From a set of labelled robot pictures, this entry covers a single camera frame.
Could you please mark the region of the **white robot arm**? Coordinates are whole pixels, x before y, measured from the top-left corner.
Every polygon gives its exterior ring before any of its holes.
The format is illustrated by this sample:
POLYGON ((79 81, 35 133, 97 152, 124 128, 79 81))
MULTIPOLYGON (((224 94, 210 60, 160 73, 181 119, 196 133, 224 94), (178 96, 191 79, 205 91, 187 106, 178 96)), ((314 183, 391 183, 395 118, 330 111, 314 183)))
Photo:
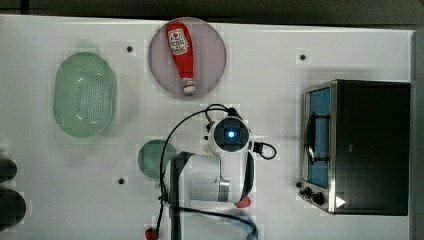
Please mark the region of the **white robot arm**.
POLYGON ((182 151, 167 165, 165 187, 169 204, 189 208, 194 201, 238 204, 254 185, 253 135, 243 119, 228 115, 208 132, 211 153, 182 151))

